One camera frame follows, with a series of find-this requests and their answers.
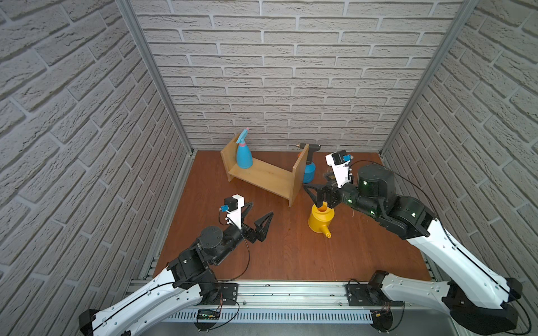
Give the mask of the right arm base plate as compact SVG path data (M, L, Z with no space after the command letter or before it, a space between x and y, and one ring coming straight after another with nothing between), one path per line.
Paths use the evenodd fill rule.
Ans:
M350 307L403 307L402 301L390 300L380 291L375 291L368 284L349 283L345 285L346 298Z

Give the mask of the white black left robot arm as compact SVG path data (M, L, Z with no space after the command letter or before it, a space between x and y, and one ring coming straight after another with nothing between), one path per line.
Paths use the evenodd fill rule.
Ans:
M209 226L189 248L168 263L152 280L122 301L102 310L88 309L78 317L83 335L141 335L176 312L202 302L220 301L224 282L218 281L212 266L220 265L239 245L263 242L273 212L244 223L252 203L237 208L238 222L225 228Z

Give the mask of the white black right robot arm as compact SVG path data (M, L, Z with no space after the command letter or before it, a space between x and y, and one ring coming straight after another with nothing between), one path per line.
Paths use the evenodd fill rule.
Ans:
M420 281L377 271L369 282L390 301L402 301L449 315L479 335L514 333L518 311L511 306L521 298L522 284L502 277L461 245L420 200L396 194L395 175L371 163L349 181L349 164L333 168L334 178L325 185L304 185L317 206L345 204L379 223L433 260L450 281Z

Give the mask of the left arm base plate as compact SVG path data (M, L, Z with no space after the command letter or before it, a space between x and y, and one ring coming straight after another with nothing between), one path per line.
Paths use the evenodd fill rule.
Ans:
M209 285L209 291L203 295L201 305L214 305L224 307L235 306L238 298L238 283L221 283Z

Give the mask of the yellow watering can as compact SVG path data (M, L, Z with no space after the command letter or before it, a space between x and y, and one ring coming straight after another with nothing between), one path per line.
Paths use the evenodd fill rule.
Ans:
M316 233L323 234L326 238L331 238L329 226L335 217L334 209L323 202L321 207L312 206L310 217L308 219L309 228Z

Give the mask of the light blue spray bottle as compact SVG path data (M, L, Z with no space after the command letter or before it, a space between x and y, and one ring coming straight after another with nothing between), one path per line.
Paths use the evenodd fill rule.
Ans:
M238 145L236 151L236 162L241 169L249 169L253 165L252 153L246 143L248 133L249 128L244 129L236 140L236 144Z

